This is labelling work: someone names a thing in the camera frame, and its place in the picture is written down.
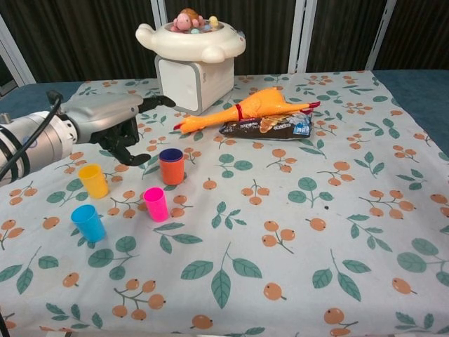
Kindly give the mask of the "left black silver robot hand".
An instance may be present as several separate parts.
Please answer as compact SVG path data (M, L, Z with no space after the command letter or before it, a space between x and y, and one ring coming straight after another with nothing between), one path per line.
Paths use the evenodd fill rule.
M106 93L62 105L62 111L76 130L76 144L98 144L121 164L139 166L149 154L132 155L128 148L140 141L136 116L158 106L174 107L164 95L143 98L137 94Z

